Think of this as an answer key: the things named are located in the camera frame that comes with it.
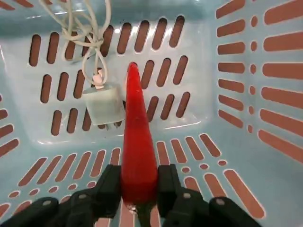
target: white cable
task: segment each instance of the white cable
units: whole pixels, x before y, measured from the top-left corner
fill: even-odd
[[[104,42],[103,34],[106,31],[107,27],[109,26],[109,22],[111,19],[111,5],[110,0],[105,0],[105,6],[106,6],[106,18],[104,25],[101,27],[101,29],[98,28],[97,19],[94,14],[94,11],[91,7],[89,0],[83,0],[84,4],[87,7],[89,16],[83,12],[73,12],[72,6],[71,6],[71,0],[67,0],[66,3],[57,0],[58,4],[61,6],[63,10],[67,12],[67,15],[63,18],[63,20],[60,20],[50,9],[50,7],[46,4],[45,0],[39,0],[40,4],[43,6],[43,8],[46,10],[46,12],[62,27],[62,36],[66,39],[66,42],[63,45],[63,50],[61,53],[61,58],[64,61],[67,61],[65,58],[65,52],[66,48],[68,46],[69,41],[74,42],[77,45],[86,46],[88,47],[88,51],[83,57],[79,57],[73,60],[68,61],[81,61],[82,60],[82,72],[85,77],[85,79],[95,85],[103,87],[103,84],[106,83],[108,78],[108,71],[107,71],[107,65],[105,63],[104,57],[102,56],[102,53],[100,52],[100,47]],[[81,16],[86,18],[90,25],[83,25],[77,16]],[[76,36],[72,36],[71,33],[73,30],[81,30],[82,33]],[[80,41],[84,37],[87,37],[89,40],[89,43]],[[85,71],[86,68],[86,62],[89,57],[95,55],[95,67],[94,67],[94,73],[97,75],[98,73],[98,62],[99,59],[102,62],[103,65],[103,72],[101,76],[101,83],[96,83],[92,79],[90,79]]]

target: red chili pepper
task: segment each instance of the red chili pepper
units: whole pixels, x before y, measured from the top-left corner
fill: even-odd
[[[128,68],[126,119],[122,153],[121,186],[126,204],[155,201],[157,162],[153,148],[137,65]]]

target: plastic basket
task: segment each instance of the plastic basket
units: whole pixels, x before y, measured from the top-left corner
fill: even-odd
[[[102,24],[104,3],[91,3]],[[0,7],[1,223],[37,198],[94,186],[119,164],[124,123],[91,125],[80,98],[90,85],[80,63],[59,58],[61,28],[36,1]],[[207,201],[232,198],[264,227],[303,225],[302,9],[302,0],[112,0],[101,47],[122,86],[138,64],[159,164],[175,163],[183,185]],[[85,51],[70,43],[66,57]],[[124,205],[97,226],[109,223],[139,226]]]

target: light blue basket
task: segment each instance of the light blue basket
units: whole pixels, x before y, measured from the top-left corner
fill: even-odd
[[[108,131],[93,125],[88,131],[82,129],[86,107],[83,99],[73,95],[81,65],[59,58],[64,43],[61,28],[34,0],[19,1],[29,8],[14,0],[4,1],[7,5],[0,3],[7,9],[0,9],[0,135],[5,135],[0,138],[0,223],[11,217],[20,204],[27,205],[27,201],[44,196],[61,200],[75,190],[86,188],[88,183],[93,185],[106,164],[118,164],[124,133],[124,123],[118,129],[113,127]],[[77,10],[85,10],[81,0],[73,2]],[[264,17],[269,8],[290,1],[234,0],[227,7],[231,6],[231,12],[233,7],[239,9],[217,19],[217,9],[228,2],[112,0],[113,35],[106,57],[109,79],[123,86],[130,62],[138,64],[142,75],[146,62],[153,61],[154,68],[144,98],[147,109],[153,96],[159,98],[150,123],[155,151],[164,155],[159,162],[175,163],[181,182],[200,189],[205,200],[226,194],[264,227],[302,226],[303,77],[302,71],[301,75],[283,71],[292,67],[302,69],[303,51],[300,49],[303,46],[298,43],[302,39],[296,39],[302,37],[302,10],[288,17],[284,15],[287,13],[285,8],[281,21],[266,24]],[[91,0],[91,3],[99,24],[102,24],[104,3],[100,0]],[[64,14],[60,8],[53,7],[53,10],[58,15]],[[169,40],[180,15],[185,19],[181,36],[178,45],[170,47]],[[256,26],[251,25],[253,16],[258,19]],[[154,50],[152,42],[160,18],[167,20],[167,26],[160,48]],[[243,21],[238,25],[245,28],[217,37],[217,28],[241,19]],[[143,50],[136,52],[134,45],[143,20],[149,21],[150,26]],[[117,45],[125,22],[130,23],[132,29],[125,53],[118,54]],[[58,32],[60,39],[56,60],[49,64],[46,58],[52,32]],[[41,37],[41,45],[37,65],[33,67],[29,64],[29,53],[35,34]],[[277,50],[266,47],[266,44],[263,46],[266,42],[269,46],[277,42],[266,38],[281,34],[294,34],[287,36],[289,45]],[[252,41],[258,44],[255,51],[250,49]],[[238,48],[232,48],[234,54],[218,54],[218,48],[223,48],[219,52],[226,48],[219,45],[238,42],[244,43],[245,50],[241,50],[243,44],[240,43]],[[76,47],[74,56],[81,55],[81,52],[82,48]],[[180,84],[175,85],[173,78],[183,55],[187,56],[188,62]],[[159,87],[157,78],[165,58],[171,60],[171,65],[164,86]],[[243,65],[218,66],[220,62]],[[269,62],[286,64],[276,70],[278,73],[265,76],[262,69]],[[88,64],[89,70],[93,60]],[[250,71],[252,64],[256,66],[255,73]],[[59,101],[57,92],[62,72],[68,73],[69,77],[65,98]],[[43,103],[40,97],[46,74],[52,81],[49,99]],[[89,86],[85,82],[83,89]],[[176,112],[186,92],[190,93],[186,110],[183,116],[177,117]],[[163,120],[160,116],[170,94],[174,95],[173,103],[168,118]],[[285,98],[279,99],[272,94],[284,94]],[[78,114],[74,111],[77,121],[74,132],[69,133],[66,129],[72,108]],[[62,113],[57,136],[51,134],[55,111]],[[275,113],[283,115],[279,124],[273,120]],[[64,172],[62,167],[69,167],[66,160],[73,162],[63,174],[65,177],[59,179],[57,175]],[[119,218],[117,215],[110,225],[118,226]],[[129,226],[132,222],[133,219],[124,221],[120,226]]]

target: red surface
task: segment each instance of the red surface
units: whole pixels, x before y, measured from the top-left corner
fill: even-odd
[[[121,186],[125,203],[155,200],[157,163],[137,65],[128,68]]]

